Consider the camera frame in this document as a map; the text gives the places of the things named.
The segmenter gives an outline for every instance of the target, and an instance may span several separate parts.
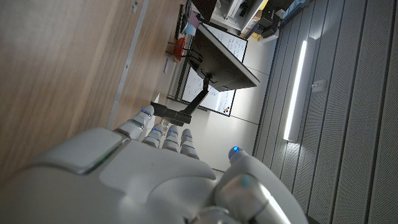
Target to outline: shelf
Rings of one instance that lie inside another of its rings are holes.
[[[248,26],[248,24],[251,22],[251,19],[254,17],[254,15],[260,8],[260,5],[265,0],[257,0],[253,4],[252,8],[248,11],[246,16],[236,16],[236,17],[229,17],[227,15],[228,15],[230,5],[235,4],[237,6],[238,5],[237,2],[240,2],[240,0],[231,0],[231,1],[232,2],[228,2],[226,0],[220,0],[221,8],[215,7],[215,10],[213,11],[213,14],[211,15],[211,19],[214,21],[220,22],[222,24],[225,24],[229,27],[232,27],[234,29],[237,29],[239,31],[243,31]],[[199,13],[198,9],[195,6],[192,7],[192,10],[196,13]]]

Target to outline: monitor stand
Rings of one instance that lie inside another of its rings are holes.
[[[169,120],[172,124],[177,126],[183,126],[184,123],[190,124],[192,113],[198,108],[199,104],[205,99],[207,94],[209,93],[209,76],[206,76],[203,79],[203,88],[202,91],[192,100],[192,102],[181,111],[175,111],[168,109],[166,106],[151,102],[150,104],[155,108],[154,116],[160,116],[161,118],[165,118]]]

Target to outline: robotic hand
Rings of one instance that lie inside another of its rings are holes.
[[[239,147],[218,182],[189,129],[137,141],[148,106],[114,131],[85,131],[41,154],[0,187],[1,223],[307,223],[300,205]]]

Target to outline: wooden surface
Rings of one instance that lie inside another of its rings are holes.
[[[0,182],[38,153],[106,127],[142,3],[0,2]],[[182,1],[150,0],[114,125],[152,96]]]

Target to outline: white wall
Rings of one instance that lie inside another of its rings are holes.
[[[231,117],[196,110],[192,114],[191,123],[179,127],[180,133],[185,128],[191,130],[200,160],[212,168],[225,171],[229,167],[228,152],[234,146],[252,154],[275,45],[276,40],[261,44],[249,38],[243,64],[261,84],[236,92]],[[166,106],[177,111],[186,107],[171,100],[166,102]]]

